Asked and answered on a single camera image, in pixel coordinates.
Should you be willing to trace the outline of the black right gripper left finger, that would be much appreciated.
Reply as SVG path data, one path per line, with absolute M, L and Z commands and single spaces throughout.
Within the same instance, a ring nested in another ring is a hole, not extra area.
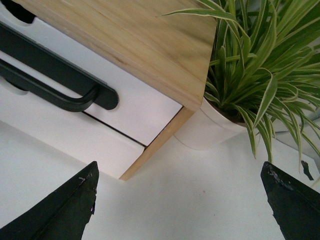
M 91 162 L 0 229 L 2 240 L 80 240 L 95 213 L 99 169 Z

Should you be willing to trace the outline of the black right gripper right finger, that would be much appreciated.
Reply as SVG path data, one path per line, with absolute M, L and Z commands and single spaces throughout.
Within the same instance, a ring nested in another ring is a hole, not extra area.
M 260 177 L 273 217 L 286 240 L 320 238 L 320 194 L 266 161 Z

